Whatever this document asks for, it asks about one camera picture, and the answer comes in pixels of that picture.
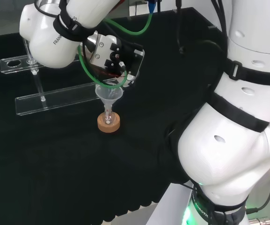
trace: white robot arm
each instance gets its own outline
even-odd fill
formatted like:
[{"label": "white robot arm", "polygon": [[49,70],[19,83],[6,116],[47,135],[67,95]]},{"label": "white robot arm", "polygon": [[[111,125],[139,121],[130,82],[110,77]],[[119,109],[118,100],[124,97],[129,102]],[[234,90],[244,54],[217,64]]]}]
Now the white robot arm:
[{"label": "white robot arm", "polygon": [[[70,18],[91,29],[118,2],[70,0],[66,9]],[[58,4],[50,3],[41,9],[59,14]],[[39,63],[63,68],[74,60],[80,41],[59,35],[54,20],[28,5],[22,13],[20,34],[30,42],[31,53]],[[104,36],[99,36],[96,43],[101,38],[115,43],[114,37]],[[248,225],[244,202],[270,169],[270,0],[233,0],[227,55],[229,67],[212,99],[200,109],[178,142],[184,171],[206,199],[225,209],[216,213],[224,220],[202,210],[206,208],[200,205],[204,199],[193,195],[190,211],[194,222],[187,220],[188,224],[206,225],[210,219],[215,225]]]},{"label": "white robot arm", "polygon": [[[96,27],[112,10],[119,0],[70,0],[67,12],[83,27]],[[48,1],[40,7],[44,12],[58,15],[59,1]],[[46,16],[27,5],[20,22],[20,34],[29,41],[32,56],[42,65],[49,68],[63,68],[73,62],[80,42],[71,41],[61,36],[53,27],[55,18]]]}]

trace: black strap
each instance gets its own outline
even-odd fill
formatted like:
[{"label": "black strap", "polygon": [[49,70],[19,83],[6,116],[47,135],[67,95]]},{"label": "black strap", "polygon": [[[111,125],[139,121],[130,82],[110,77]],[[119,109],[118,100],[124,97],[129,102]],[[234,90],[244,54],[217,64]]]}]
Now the black strap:
[{"label": "black strap", "polygon": [[261,133],[269,125],[269,122],[260,120],[247,112],[238,109],[215,92],[208,100],[208,104],[226,118],[250,130]]},{"label": "black strap", "polygon": [[[193,201],[194,207],[197,213],[205,220],[208,221],[210,225],[238,225],[245,216],[245,203],[247,198],[240,204],[235,206],[222,206],[215,205],[207,200],[203,199],[203,193],[192,191],[191,199]],[[225,214],[232,210],[237,210],[236,212]]]},{"label": "black strap", "polygon": [[93,35],[95,29],[87,29],[76,21],[76,17],[71,18],[66,10],[66,6],[67,0],[61,0],[59,3],[61,13],[57,16],[53,23],[56,32],[66,39],[75,42],[82,42],[89,36]]},{"label": "black strap", "polygon": [[232,80],[243,80],[251,83],[270,86],[270,73],[248,69],[242,66],[240,62],[227,60],[224,71]]}]

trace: clear plastic funnel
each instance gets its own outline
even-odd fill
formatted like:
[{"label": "clear plastic funnel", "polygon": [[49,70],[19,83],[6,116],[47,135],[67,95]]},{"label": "clear plastic funnel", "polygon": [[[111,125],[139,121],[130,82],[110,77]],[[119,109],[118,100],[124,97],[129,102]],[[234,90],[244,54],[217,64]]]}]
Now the clear plastic funnel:
[{"label": "clear plastic funnel", "polygon": [[122,88],[105,88],[97,85],[95,92],[105,105],[113,105],[124,93]]},{"label": "clear plastic funnel", "polygon": [[101,99],[105,105],[105,112],[102,115],[103,121],[106,124],[112,124],[115,122],[115,115],[112,112],[112,105],[122,97],[124,91],[122,88],[105,88],[101,85],[97,85],[95,89],[96,95]]}]

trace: funnel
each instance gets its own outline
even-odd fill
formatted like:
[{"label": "funnel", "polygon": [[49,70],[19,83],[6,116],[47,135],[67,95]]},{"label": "funnel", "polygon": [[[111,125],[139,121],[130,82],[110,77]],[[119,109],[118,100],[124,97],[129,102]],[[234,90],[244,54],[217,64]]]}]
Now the funnel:
[{"label": "funnel", "polygon": [[120,117],[112,112],[112,105],[122,97],[122,88],[111,89],[97,85],[95,92],[105,106],[105,112],[97,118],[98,128],[105,133],[117,131],[120,127]]},{"label": "funnel", "polygon": [[106,105],[113,105],[118,99],[120,99],[124,93],[122,88],[105,88],[101,85],[97,85],[95,89],[96,95]]}]

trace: hole in acrylic rack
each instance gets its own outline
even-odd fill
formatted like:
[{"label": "hole in acrylic rack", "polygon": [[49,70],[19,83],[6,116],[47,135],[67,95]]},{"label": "hole in acrylic rack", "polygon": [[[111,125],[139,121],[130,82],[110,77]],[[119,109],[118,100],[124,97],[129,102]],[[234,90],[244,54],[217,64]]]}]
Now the hole in acrylic rack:
[{"label": "hole in acrylic rack", "polygon": [[22,62],[20,60],[13,60],[13,61],[7,62],[7,66],[14,68],[14,67],[19,66],[21,63]]}]

